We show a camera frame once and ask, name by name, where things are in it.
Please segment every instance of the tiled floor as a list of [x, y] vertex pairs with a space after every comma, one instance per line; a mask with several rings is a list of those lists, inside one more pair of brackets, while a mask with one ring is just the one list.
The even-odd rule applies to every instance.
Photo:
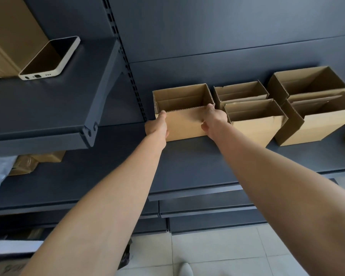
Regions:
[[116, 276], [177, 276], [183, 262], [196, 276], [308, 275], [267, 224], [132, 240], [130, 263]]

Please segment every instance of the shoe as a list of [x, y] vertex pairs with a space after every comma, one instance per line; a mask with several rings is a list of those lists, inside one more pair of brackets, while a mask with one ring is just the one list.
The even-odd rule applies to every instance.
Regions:
[[185, 263], [180, 267], [179, 276], [193, 276], [192, 268], [189, 264]]

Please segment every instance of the forearm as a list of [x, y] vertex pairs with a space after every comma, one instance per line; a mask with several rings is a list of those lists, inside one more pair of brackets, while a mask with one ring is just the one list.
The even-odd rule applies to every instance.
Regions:
[[214, 129], [243, 189], [298, 261], [310, 274], [345, 274], [345, 190], [228, 123]]
[[22, 275], [113, 275], [146, 202], [164, 146], [157, 134], [146, 136], [65, 216]]

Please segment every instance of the phone screen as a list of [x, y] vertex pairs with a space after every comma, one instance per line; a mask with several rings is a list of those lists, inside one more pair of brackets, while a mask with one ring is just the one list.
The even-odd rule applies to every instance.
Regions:
[[32, 62], [21, 72], [21, 75], [47, 72], [56, 69], [76, 38], [69, 37], [49, 41]]

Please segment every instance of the white phone case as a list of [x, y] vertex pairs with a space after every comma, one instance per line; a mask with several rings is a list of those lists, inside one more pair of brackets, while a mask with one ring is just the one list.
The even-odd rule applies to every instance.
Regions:
[[76, 48], [78, 47], [80, 41], [81, 41], [80, 38], [77, 36], [75, 41], [73, 42], [72, 46], [70, 46], [69, 50], [67, 51], [67, 53], [65, 54], [63, 59], [60, 61], [60, 63], [56, 67], [56, 69], [53, 69], [51, 71], [46, 71], [46, 72], [37, 72], [34, 74], [21, 75], [22, 71], [25, 70], [25, 68], [32, 62], [32, 60], [34, 58], [36, 58], [36, 56], [43, 50], [43, 48], [45, 46], [42, 47], [41, 50], [36, 54], [36, 56], [23, 68], [23, 70], [21, 70], [21, 72], [18, 75], [19, 78], [22, 80], [32, 80], [32, 79], [40, 79], [40, 78], [46, 78], [46, 77], [52, 77], [52, 76], [59, 75], [62, 72], [62, 70], [65, 68], [65, 65], [68, 63], [70, 57], [73, 55]]

